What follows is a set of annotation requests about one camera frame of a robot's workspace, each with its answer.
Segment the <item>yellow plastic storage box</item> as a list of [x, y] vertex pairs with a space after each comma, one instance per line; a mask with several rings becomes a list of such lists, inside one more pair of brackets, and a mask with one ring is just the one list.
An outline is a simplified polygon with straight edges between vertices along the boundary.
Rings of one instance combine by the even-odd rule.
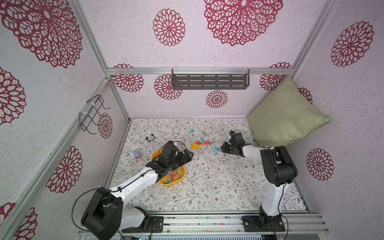
[[166, 150], [166, 153], [163, 154], [163, 150], [159, 150], [153, 154], [152, 160], [152, 167], [157, 174], [155, 183], [171, 187], [185, 178], [186, 170], [184, 165], [190, 159], [181, 151]]

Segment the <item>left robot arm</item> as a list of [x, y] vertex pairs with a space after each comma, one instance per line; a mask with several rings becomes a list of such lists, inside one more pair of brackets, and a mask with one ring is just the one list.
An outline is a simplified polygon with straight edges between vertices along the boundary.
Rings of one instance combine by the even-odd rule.
[[78, 228], [92, 233], [99, 240], [110, 240], [116, 233], [160, 233], [160, 219], [141, 207], [126, 209], [126, 205], [147, 187], [193, 160], [193, 152], [176, 141], [168, 141], [146, 166], [126, 182], [106, 189], [93, 189], [93, 196]]

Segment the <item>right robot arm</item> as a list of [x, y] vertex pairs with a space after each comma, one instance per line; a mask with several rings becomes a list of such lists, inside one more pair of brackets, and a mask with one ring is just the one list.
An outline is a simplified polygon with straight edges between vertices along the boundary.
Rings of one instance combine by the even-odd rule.
[[267, 218], [280, 216], [283, 197], [298, 175], [298, 170], [286, 147], [248, 144], [241, 133], [234, 131], [230, 131], [229, 136], [229, 141], [221, 146], [222, 152], [262, 161], [268, 189], [260, 214]]

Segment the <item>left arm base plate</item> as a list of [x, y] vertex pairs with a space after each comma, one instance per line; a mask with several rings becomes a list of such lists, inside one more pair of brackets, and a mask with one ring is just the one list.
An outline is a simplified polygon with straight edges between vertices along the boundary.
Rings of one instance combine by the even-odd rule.
[[145, 218], [143, 223], [137, 228], [126, 228], [122, 230], [124, 234], [131, 233], [162, 233], [164, 227], [164, 217], [150, 216]]

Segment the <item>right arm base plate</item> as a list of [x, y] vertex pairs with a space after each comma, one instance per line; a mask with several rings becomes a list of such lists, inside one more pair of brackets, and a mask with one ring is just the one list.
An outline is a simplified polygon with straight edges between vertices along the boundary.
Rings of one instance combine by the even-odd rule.
[[273, 217], [242, 216], [245, 232], [285, 232], [286, 228], [281, 215]]

